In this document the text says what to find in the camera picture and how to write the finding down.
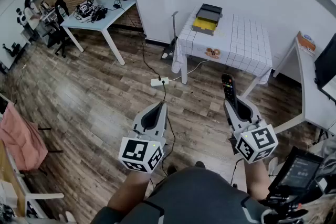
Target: box on desk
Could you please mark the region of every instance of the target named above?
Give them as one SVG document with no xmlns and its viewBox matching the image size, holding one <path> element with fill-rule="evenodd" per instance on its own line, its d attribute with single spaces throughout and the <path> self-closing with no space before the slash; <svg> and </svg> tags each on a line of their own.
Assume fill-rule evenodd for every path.
<svg viewBox="0 0 336 224">
<path fill-rule="evenodd" d="M 196 32 L 213 36 L 222 16 L 222 8 L 203 4 L 197 12 L 192 29 Z"/>
</svg>

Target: person's arm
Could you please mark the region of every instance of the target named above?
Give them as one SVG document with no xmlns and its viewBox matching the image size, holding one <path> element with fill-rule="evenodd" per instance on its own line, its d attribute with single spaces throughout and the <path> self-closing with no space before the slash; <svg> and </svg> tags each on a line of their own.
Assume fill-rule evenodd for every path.
<svg viewBox="0 0 336 224">
<path fill-rule="evenodd" d="M 151 174 L 130 172 L 124 183 L 114 193 L 107 206 L 128 214 L 143 201 Z"/>
<path fill-rule="evenodd" d="M 248 164 L 244 161 L 247 193 L 257 201 L 266 199 L 271 184 L 263 161 Z"/>
</svg>

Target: office chair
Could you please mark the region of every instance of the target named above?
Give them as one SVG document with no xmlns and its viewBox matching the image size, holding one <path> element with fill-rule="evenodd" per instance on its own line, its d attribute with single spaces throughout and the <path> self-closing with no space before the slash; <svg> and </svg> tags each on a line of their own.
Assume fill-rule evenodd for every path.
<svg viewBox="0 0 336 224">
<path fill-rule="evenodd" d="M 56 0 L 55 2 L 55 12 L 57 15 L 57 21 L 58 25 L 64 22 L 63 17 L 61 16 L 59 10 L 58 10 L 58 5 L 61 6 L 66 14 L 69 16 L 69 10 L 67 8 L 66 3 L 63 0 Z M 56 50 L 55 54 L 58 55 L 58 52 L 62 50 L 62 56 L 63 58 L 66 57 L 65 55 L 65 47 L 67 45 L 71 45 L 72 40 L 69 38 L 68 34 L 65 32 L 64 28 L 61 26 L 57 26 L 56 22 L 48 22 L 46 23 L 46 26 L 51 26 L 55 31 L 49 30 L 46 32 L 43 36 L 48 35 L 49 36 L 49 43 L 48 43 L 48 48 L 52 47 L 54 44 L 60 44 L 59 48 Z"/>
</svg>

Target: handheld controller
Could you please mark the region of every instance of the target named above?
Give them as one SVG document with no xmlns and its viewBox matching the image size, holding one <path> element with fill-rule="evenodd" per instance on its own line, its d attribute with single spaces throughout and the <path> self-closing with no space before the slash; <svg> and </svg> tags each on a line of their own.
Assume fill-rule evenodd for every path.
<svg viewBox="0 0 336 224">
<path fill-rule="evenodd" d="M 235 109 L 238 109 L 235 80 L 231 75 L 223 74 L 222 83 L 225 93 L 225 99 L 231 102 L 231 104 L 234 106 Z"/>
</svg>

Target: table leg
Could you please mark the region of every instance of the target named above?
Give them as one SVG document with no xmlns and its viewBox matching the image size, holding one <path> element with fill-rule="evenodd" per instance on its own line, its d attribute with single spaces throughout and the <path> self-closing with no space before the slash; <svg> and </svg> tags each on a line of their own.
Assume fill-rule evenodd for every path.
<svg viewBox="0 0 336 224">
<path fill-rule="evenodd" d="M 182 54 L 183 57 L 183 64 L 181 66 L 181 76 L 182 76 L 182 83 L 187 84 L 188 74 L 187 74 L 187 54 Z"/>
<path fill-rule="evenodd" d="M 289 51 L 287 52 L 287 54 L 285 55 L 285 57 L 281 60 L 280 64 L 278 65 L 278 67 L 275 69 L 274 73 L 273 73 L 273 77 L 276 78 L 277 75 L 280 73 L 280 71 L 282 70 L 282 68 L 284 67 L 284 65 L 287 62 L 288 57 L 290 56 L 291 52 L 293 51 L 293 49 L 295 48 L 295 43 L 293 43 L 289 49 Z"/>
<path fill-rule="evenodd" d="M 105 29 L 101 32 L 106 39 L 107 43 L 109 44 L 111 50 L 113 51 L 114 55 L 116 56 L 119 63 L 123 66 L 125 64 L 125 61 L 122 59 L 117 47 L 115 46 L 109 32 Z"/>
<path fill-rule="evenodd" d="M 274 128 L 274 132 L 275 134 L 281 133 L 289 128 L 292 128 L 298 124 L 300 124 L 301 122 L 304 122 L 304 117 L 303 114 L 300 114 L 298 116 L 296 116 L 295 118 L 289 120 L 288 122 L 283 123 L 282 125 L 279 125 L 278 127 Z"/>
<path fill-rule="evenodd" d="M 22 38 L 24 39 L 24 41 L 25 41 L 26 43 L 30 44 L 30 41 L 29 41 L 28 38 L 24 35 L 23 32 L 21 32 L 21 36 L 22 36 Z"/>
<path fill-rule="evenodd" d="M 243 95 L 241 97 L 246 98 L 248 96 L 248 94 L 251 92 L 251 90 L 253 90 L 253 88 L 255 87 L 255 85 L 257 85 L 260 82 L 260 78 L 256 77 L 250 84 L 250 86 L 245 90 L 245 92 L 243 93 Z"/>
<path fill-rule="evenodd" d="M 68 27 L 63 27 L 65 32 L 67 32 L 68 36 L 71 38 L 72 42 L 75 43 L 75 45 L 77 46 L 77 48 L 80 50 L 80 52 L 83 52 L 84 49 L 82 48 L 82 46 L 78 43 L 78 41 L 76 40 L 76 38 L 74 37 L 74 35 L 70 32 Z"/>
</svg>

